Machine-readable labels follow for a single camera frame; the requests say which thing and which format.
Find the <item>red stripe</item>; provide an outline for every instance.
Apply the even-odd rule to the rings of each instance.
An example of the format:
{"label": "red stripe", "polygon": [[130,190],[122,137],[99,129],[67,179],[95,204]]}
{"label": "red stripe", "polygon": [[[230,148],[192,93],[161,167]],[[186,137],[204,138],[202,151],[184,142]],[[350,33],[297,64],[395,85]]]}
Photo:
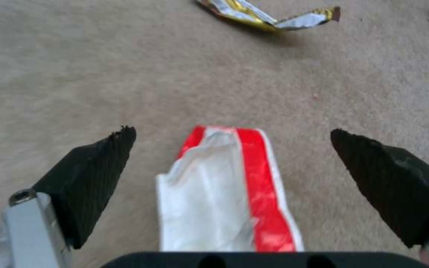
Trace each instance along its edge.
{"label": "red stripe", "polygon": [[296,251],[291,232],[277,205],[276,189],[264,139],[253,129],[237,129],[242,144],[246,185],[254,227],[256,249]]}
{"label": "red stripe", "polygon": [[200,144],[201,139],[203,139],[205,129],[206,127],[203,127],[201,125],[197,125],[196,127],[194,127],[193,131],[183,144],[180,153],[178,153],[178,159],[182,158],[182,156],[186,151],[188,151],[188,149],[190,149],[191,147],[198,146],[198,144]]}

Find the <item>red and white wrapper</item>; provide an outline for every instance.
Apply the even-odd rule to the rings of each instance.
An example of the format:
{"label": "red and white wrapper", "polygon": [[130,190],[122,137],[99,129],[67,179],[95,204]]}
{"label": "red and white wrapper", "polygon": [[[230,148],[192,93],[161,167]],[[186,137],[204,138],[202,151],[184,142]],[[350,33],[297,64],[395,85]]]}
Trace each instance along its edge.
{"label": "red and white wrapper", "polygon": [[195,127],[157,176],[161,251],[303,251],[269,139]]}

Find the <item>carpet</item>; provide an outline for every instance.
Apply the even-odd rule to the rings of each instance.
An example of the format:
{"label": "carpet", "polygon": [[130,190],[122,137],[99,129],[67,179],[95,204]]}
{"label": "carpet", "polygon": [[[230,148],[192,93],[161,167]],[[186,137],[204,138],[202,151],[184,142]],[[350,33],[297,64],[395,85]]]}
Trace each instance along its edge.
{"label": "carpet", "polygon": [[0,0],[0,214],[71,148],[134,125],[137,141],[75,267],[158,249],[155,175],[196,124],[271,139],[309,251],[416,256],[356,188],[332,129],[429,163],[429,0],[255,0],[339,23],[266,34],[192,0]]}

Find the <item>foil wrapper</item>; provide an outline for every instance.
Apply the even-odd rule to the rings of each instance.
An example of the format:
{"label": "foil wrapper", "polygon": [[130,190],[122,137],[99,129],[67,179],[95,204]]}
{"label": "foil wrapper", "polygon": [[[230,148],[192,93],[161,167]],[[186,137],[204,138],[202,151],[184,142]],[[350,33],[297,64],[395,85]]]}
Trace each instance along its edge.
{"label": "foil wrapper", "polygon": [[198,0],[216,15],[265,31],[295,31],[339,21],[340,7],[315,9],[301,15],[276,20],[246,0]]}

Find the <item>candy wrapper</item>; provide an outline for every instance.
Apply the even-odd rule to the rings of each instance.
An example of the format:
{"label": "candy wrapper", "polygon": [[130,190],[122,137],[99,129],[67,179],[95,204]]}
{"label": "candy wrapper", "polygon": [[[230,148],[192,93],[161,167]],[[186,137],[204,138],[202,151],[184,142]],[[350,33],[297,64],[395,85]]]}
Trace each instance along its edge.
{"label": "candy wrapper", "polygon": [[196,127],[157,176],[161,251],[303,251],[258,129]]}
{"label": "candy wrapper", "polygon": [[316,9],[284,20],[276,20],[246,0],[198,0],[198,2],[221,17],[271,32],[311,28],[331,20],[338,22],[340,19],[340,7]]}

